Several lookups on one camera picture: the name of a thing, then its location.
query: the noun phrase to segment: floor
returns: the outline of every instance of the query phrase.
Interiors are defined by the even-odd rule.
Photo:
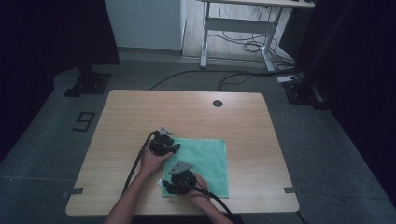
[[[0,163],[0,223],[102,223],[105,217],[70,217],[73,187],[111,90],[215,91],[224,72],[260,73],[261,65],[214,61],[202,72],[198,60],[121,52],[121,66],[95,66],[112,74],[103,95],[63,97],[78,70],[59,74],[55,90],[23,137]],[[233,77],[223,91],[260,92],[265,97],[300,210],[286,214],[243,214],[256,223],[396,223],[396,211],[361,155],[329,111],[290,105],[277,76]],[[94,112],[91,128],[74,132],[80,112]]]

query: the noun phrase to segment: standing desk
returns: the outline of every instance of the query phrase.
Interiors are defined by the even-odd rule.
[[[215,100],[222,101],[215,107]],[[121,196],[134,159],[147,136],[161,126],[178,138],[224,139],[233,213],[296,212],[292,187],[264,98],[259,93],[204,91],[112,91],[82,164],[66,213],[107,215]],[[145,186],[138,215],[201,212],[185,199],[162,198],[157,181]]]
[[[252,33],[268,35],[265,41],[264,48],[261,53],[264,59],[265,65],[268,71],[274,71],[274,67],[271,62],[269,55],[269,48],[274,38],[277,24],[279,22],[282,8],[313,8],[315,4],[313,2],[306,3],[304,0],[292,1],[292,0],[199,0],[207,3],[205,13],[205,26],[204,26],[204,42],[201,49],[201,67],[206,68],[207,61],[207,32],[213,31],[228,31],[228,32],[239,32],[239,33]],[[252,6],[263,6],[263,7],[278,7],[276,17],[273,21],[246,21],[246,20],[235,20],[225,18],[211,18],[210,17],[210,3],[228,3],[238,5],[252,5]]]

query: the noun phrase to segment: dark backdrop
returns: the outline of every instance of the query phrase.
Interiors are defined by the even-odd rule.
[[[103,0],[0,1],[0,160],[62,71],[120,64]]]
[[[395,1],[318,1],[298,56],[394,205],[395,11]]]

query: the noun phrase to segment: human hand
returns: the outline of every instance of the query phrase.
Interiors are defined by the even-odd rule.
[[[206,181],[197,173],[194,173],[195,177],[197,178],[197,183],[195,184],[196,188],[207,190],[207,183]],[[210,202],[210,198],[207,195],[204,195],[201,192],[196,190],[190,190],[187,194],[182,195],[189,203],[193,206],[200,208],[201,210],[205,208],[208,204],[212,204]]]
[[[149,149],[149,145],[147,145],[143,150],[139,174],[146,176],[154,174],[171,156],[172,152],[169,152],[164,156],[157,156],[152,153],[152,151]]]

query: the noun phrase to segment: white wall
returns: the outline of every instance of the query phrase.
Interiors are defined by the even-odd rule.
[[[105,0],[117,47],[181,50],[185,0]]]

